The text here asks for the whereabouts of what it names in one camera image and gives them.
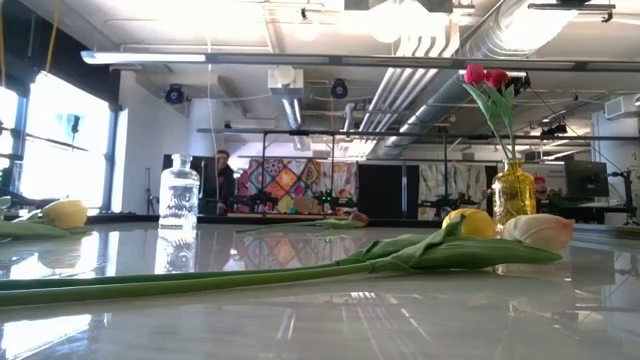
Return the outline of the black partition panel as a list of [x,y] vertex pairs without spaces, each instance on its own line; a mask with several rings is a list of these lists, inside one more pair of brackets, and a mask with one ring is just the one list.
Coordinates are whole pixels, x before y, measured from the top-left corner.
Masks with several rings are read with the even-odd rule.
[[357,208],[370,219],[417,220],[417,165],[358,165]]

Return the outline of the silver ventilation duct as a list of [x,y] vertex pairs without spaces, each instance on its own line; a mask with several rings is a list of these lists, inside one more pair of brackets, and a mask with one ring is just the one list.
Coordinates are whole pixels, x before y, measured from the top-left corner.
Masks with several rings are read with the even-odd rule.
[[[456,58],[525,59],[555,38],[577,15],[575,10],[534,10],[532,3],[550,0],[500,0],[488,17],[467,36],[454,54]],[[462,76],[455,70],[433,69],[423,77],[425,86],[435,92],[417,103],[406,120],[400,137],[379,140],[372,153],[381,157],[400,155],[424,133],[450,115],[471,96],[463,88]]]

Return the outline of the yellow glass vase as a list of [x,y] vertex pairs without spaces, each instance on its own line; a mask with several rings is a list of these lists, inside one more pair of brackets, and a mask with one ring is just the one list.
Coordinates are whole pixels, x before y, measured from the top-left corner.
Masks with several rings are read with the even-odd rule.
[[523,170],[523,160],[507,159],[505,169],[492,181],[493,221],[501,233],[505,224],[520,215],[536,213],[534,177]]

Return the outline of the black table frame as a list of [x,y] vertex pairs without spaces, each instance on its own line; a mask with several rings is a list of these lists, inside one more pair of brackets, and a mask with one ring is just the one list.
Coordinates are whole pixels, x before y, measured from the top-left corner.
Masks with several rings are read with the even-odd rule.
[[[276,223],[301,223],[321,220],[319,215],[287,215],[287,214],[231,214],[230,216],[199,216],[199,224],[226,224],[226,225],[272,225]],[[133,213],[98,214],[88,217],[89,225],[116,224],[116,223],[152,223],[157,224],[157,215],[138,215]],[[385,228],[440,228],[440,221],[432,220],[407,220],[407,219],[370,219],[369,227]],[[574,223],[579,230],[621,230],[628,232],[640,232],[638,226],[603,225]]]

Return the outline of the colourful patterned quilt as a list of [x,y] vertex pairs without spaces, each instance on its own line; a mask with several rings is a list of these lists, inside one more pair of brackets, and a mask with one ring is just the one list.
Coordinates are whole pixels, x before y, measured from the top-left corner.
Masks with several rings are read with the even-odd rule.
[[[335,196],[350,197],[357,202],[357,164],[314,159],[252,158],[246,169],[237,174],[235,195],[269,192],[279,199],[266,212],[287,214],[341,214],[346,208],[332,211],[313,196],[332,190]],[[238,212],[248,212],[239,206]]]

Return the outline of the peach tulip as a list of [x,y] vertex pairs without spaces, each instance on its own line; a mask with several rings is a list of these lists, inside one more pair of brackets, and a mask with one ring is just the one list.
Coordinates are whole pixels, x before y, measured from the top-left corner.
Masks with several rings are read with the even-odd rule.
[[492,239],[462,235],[464,218],[425,235],[421,242],[388,257],[318,271],[239,275],[200,280],[143,282],[34,290],[0,291],[0,308],[112,300],[266,286],[357,273],[426,273],[480,270],[504,264],[549,264],[561,260],[573,237],[573,224],[550,214],[520,215]]

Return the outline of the white wall air unit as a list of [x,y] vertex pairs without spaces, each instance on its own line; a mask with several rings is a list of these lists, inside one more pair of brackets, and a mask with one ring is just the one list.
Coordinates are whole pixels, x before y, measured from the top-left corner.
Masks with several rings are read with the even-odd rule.
[[640,93],[613,98],[604,104],[604,117],[609,120],[640,116]]

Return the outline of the clear glass vase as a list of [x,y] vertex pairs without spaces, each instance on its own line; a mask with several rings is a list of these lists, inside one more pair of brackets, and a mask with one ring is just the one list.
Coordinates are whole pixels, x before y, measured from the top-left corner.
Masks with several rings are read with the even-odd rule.
[[192,157],[174,154],[172,166],[161,173],[159,227],[192,230],[197,227],[200,177],[191,168]]

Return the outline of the grey overhead rig bar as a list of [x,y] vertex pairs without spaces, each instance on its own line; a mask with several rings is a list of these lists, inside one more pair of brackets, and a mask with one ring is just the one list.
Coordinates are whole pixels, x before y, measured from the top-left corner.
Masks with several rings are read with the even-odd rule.
[[461,70],[470,64],[513,71],[548,72],[640,72],[640,61],[544,60],[451,57],[396,57],[305,55],[267,53],[132,53],[83,51],[81,58],[91,65],[102,64],[231,64],[301,65],[381,68],[424,68]]

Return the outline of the large bright window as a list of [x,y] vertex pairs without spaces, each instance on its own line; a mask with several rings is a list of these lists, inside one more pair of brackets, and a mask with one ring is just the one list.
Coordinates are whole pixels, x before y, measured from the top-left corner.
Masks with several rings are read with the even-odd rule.
[[115,128],[108,102],[51,74],[25,94],[0,86],[0,189],[105,207]]

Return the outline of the dark red tulip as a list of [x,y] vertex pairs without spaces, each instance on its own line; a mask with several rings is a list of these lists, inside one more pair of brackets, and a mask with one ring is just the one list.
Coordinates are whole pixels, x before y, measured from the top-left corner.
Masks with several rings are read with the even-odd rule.
[[319,219],[313,221],[304,221],[304,222],[296,222],[296,223],[279,223],[279,224],[270,224],[263,225],[253,228],[241,229],[237,230],[237,233],[254,233],[261,232],[270,229],[281,229],[288,227],[296,227],[296,226],[308,226],[308,227],[320,227],[324,229],[356,229],[365,227],[369,223],[369,218],[360,212],[351,212],[347,219],[334,219],[334,218],[326,218]]

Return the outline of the glossy white table sheet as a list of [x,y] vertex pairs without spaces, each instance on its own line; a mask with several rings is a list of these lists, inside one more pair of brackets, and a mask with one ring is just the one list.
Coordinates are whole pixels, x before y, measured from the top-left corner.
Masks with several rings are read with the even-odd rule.
[[[103,225],[0,242],[0,280],[311,266],[396,235]],[[15,359],[640,360],[640,233],[577,229],[549,266],[0,310],[0,360]]]

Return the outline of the white ceiling box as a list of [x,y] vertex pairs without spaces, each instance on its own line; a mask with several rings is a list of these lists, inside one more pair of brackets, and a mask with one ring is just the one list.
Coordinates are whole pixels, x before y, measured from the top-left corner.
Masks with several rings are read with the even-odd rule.
[[268,70],[267,85],[274,96],[300,98],[304,95],[304,72],[290,65],[277,65]]

